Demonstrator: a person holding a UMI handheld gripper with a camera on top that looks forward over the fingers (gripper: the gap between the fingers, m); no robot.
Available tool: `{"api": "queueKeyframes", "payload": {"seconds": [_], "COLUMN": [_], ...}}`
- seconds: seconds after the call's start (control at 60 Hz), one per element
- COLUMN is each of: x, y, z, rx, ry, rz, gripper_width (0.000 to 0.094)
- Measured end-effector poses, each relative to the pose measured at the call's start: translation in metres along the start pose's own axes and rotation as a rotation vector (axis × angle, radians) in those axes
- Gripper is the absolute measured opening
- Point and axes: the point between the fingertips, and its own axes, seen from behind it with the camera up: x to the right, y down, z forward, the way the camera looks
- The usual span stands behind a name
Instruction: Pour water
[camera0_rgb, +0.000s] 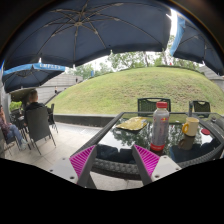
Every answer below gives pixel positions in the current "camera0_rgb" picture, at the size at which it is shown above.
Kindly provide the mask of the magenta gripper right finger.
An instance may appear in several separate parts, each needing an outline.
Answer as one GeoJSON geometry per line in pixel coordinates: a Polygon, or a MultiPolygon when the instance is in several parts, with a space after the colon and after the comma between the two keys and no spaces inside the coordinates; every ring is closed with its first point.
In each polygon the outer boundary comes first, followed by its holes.
{"type": "Polygon", "coordinates": [[[136,144],[132,146],[132,154],[144,185],[181,170],[168,156],[159,156],[136,144]]]}

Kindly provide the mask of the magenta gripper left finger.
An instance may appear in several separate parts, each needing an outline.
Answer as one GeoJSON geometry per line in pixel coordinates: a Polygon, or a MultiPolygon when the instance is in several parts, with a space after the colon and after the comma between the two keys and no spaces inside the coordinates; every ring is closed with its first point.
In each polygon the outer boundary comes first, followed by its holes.
{"type": "Polygon", "coordinates": [[[49,172],[78,186],[86,187],[96,155],[96,146],[92,145],[69,158],[62,157],[49,172]]]}

